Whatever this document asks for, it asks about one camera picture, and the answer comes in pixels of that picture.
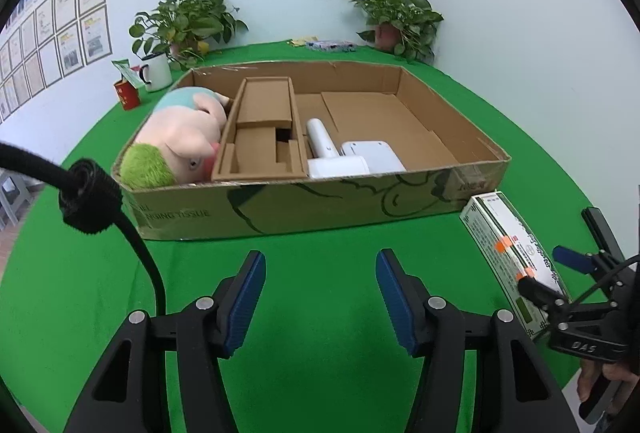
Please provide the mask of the person's right hand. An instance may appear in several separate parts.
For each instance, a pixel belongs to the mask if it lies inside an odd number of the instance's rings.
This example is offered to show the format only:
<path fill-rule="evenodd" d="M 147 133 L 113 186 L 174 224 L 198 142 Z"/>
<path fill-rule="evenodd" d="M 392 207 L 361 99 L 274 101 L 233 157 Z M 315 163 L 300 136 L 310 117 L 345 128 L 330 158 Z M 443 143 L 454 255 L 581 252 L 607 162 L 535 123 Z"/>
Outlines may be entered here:
<path fill-rule="evenodd" d="M 622 383 L 612 403 L 608 406 L 608 414 L 615 416 L 624 407 L 626 400 L 638 383 L 639 377 L 632 373 L 624 363 L 602 364 L 582 359 L 577 380 L 577 394 L 580 401 L 588 399 L 594 383 L 596 383 L 600 375 L 604 375 L 610 381 L 620 381 Z"/>

